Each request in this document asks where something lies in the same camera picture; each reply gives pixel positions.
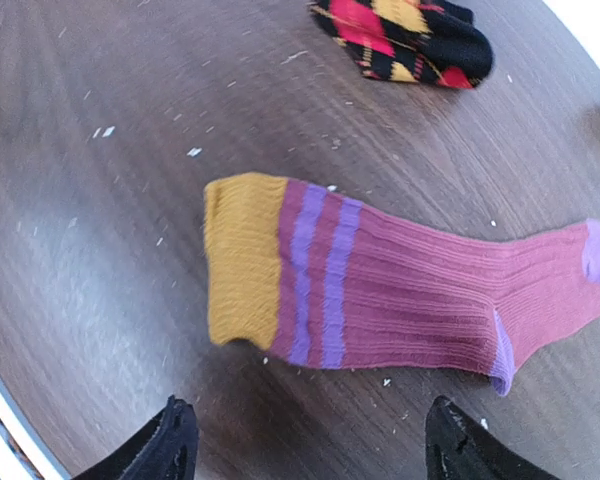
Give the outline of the maroon purple striped sock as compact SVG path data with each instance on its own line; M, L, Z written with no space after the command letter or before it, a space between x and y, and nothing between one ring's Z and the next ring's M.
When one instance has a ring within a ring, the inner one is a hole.
M600 222L488 242L304 181L204 191L209 335L313 369L453 368L506 395L538 349L600 317Z

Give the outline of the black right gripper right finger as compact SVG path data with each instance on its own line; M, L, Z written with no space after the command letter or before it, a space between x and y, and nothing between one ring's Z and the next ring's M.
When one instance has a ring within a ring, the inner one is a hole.
M508 449L445 396L437 397L425 422L429 480L557 480Z

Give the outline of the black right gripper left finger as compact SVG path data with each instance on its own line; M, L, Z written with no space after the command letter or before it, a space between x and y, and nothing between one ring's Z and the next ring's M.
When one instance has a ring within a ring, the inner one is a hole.
M193 406L170 396L166 406L123 445L74 479L192 479L198 444Z

